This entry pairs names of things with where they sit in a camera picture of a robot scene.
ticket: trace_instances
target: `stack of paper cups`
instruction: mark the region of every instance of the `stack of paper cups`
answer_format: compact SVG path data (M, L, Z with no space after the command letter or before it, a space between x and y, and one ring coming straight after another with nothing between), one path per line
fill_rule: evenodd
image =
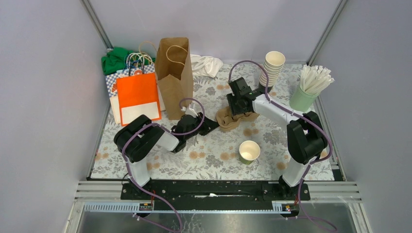
M265 64L263 64L263 68L269 76L269 87L272 87L276 83L276 80L279 77L280 71L285 64L285 61L285 55L283 55L281 52L271 51L266 54ZM266 75L263 71L260 74L259 83L262 86L266 86Z

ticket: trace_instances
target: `green cloth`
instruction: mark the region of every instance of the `green cloth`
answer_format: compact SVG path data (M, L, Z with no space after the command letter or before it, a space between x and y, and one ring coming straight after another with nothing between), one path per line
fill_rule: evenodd
M132 53L131 50L126 50L121 47L114 47L112 51L108 52L105 57L102 57L102 68L104 75L113 74L118 70L126 68L127 55ZM145 65L149 64L149 61L145 59Z

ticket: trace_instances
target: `gray floor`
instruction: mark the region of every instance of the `gray floor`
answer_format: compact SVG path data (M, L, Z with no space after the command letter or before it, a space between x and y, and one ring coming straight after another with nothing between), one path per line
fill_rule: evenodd
M324 218L338 228L339 232L355 233L356 229L344 203L304 204L310 216ZM178 229L174 214L151 214L147 218ZM183 233L318 233L325 232L307 219L290 218L287 221L277 214L182 214ZM84 212L80 233L167 233L152 224L136 221L128 213Z

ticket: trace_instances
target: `checkered pattern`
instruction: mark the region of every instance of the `checkered pattern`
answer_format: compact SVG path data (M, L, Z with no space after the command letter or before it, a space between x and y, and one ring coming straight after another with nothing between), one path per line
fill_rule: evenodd
M133 68L131 69L131 73L134 73L136 70L141 70ZM145 74L154 73L155 72L155 65L147 65L144 66ZM127 77L129 75L128 69L121 69L116 71L114 74L110 74L106 76L106 87L107 91L109 92L109 97L117 96L117 88L113 88L113 85L116 84L116 79Z

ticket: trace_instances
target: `white cloth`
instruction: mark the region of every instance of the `white cloth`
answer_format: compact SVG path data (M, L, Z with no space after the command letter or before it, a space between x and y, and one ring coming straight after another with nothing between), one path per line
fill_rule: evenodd
M190 60L194 76L209 76L214 78L223 66L223 62L219 58L211 56L191 54Z

